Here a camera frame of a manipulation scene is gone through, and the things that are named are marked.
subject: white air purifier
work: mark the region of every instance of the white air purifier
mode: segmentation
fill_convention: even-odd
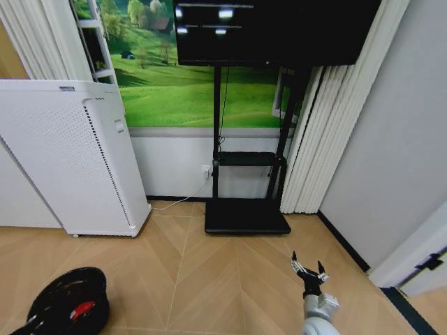
[[[67,233],[138,234],[150,205],[116,85],[0,80],[0,101],[0,136]]]

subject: green grass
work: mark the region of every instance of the green grass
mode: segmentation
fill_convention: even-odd
[[[171,45],[168,65],[161,63],[162,41]],[[179,66],[171,36],[128,27],[125,39],[111,41],[109,48],[129,126],[212,127],[212,68]],[[122,59],[123,50],[132,51],[136,59]],[[278,118],[272,116],[277,73],[277,69],[230,69],[225,127],[279,126]],[[225,80],[223,68],[222,107]]]

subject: television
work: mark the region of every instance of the television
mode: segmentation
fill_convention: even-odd
[[[179,64],[354,64],[380,0],[174,0]]]

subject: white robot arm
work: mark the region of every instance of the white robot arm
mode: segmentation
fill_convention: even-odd
[[[339,308],[337,298],[322,293],[320,285],[329,279],[323,265],[318,261],[318,274],[303,267],[292,254],[293,271],[305,282],[302,296],[305,300],[305,323],[302,328],[304,335],[340,335],[332,325],[332,313]]]

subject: tv stand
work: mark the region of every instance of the tv stand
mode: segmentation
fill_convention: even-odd
[[[291,228],[279,210],[287,169],[287,160],[283,154],[293,112],[297,102],[304,98],[310,71],[310,67],[295,71],[276,153],[229,152],[219,151],[221,67],[214,67],[213,184],[212,199],[206,204],[206,232],[226,235],[288,234],[291,232]],[[220,166],[271,166],[266,197],[263,199],[219,198]]]

